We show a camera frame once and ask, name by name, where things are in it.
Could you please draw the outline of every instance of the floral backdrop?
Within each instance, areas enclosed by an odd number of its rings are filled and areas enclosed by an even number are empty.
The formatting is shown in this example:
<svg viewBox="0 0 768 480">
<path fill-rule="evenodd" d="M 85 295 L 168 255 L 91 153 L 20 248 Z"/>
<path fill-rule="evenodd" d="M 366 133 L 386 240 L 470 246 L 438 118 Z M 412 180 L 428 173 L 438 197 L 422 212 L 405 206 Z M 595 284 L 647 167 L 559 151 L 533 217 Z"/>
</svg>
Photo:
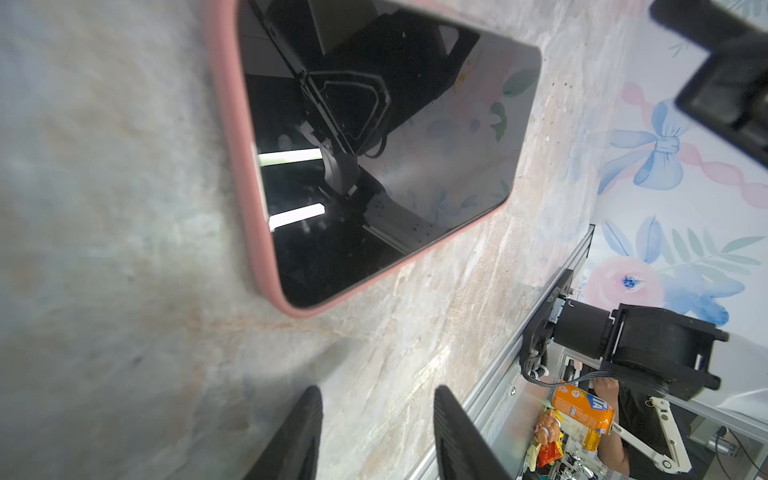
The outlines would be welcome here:
<svg viewBox="0 0 768 480">
<path fill-rule="evenodd" d="M 768 2 L 720 4 L 768 28 Z M 768 170 L 674 107 L 707 53 L 649 18 L 616 100 L 581 296 L 662 306 L 768 346 Z"/>
</svg>

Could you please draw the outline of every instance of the yellow object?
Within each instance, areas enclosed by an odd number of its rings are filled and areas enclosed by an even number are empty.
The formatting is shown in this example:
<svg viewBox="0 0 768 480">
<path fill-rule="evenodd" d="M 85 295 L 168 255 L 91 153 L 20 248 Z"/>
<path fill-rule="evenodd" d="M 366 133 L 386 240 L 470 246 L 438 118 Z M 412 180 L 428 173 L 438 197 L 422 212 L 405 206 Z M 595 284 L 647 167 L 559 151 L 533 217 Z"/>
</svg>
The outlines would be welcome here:
<svg viewBox="0 0 768 480">
<path fill-rule="evenodd" d="M 588 431 L 584 434 L 582 445 L 590 452 L 598 449 L 600 435 L 605 435 L 611 430 L 614 410 L 608 402 L 578 387 L 572 385 L 558 387 L 552 399 L 552 405 L 587 427 Z"/>
</svg>

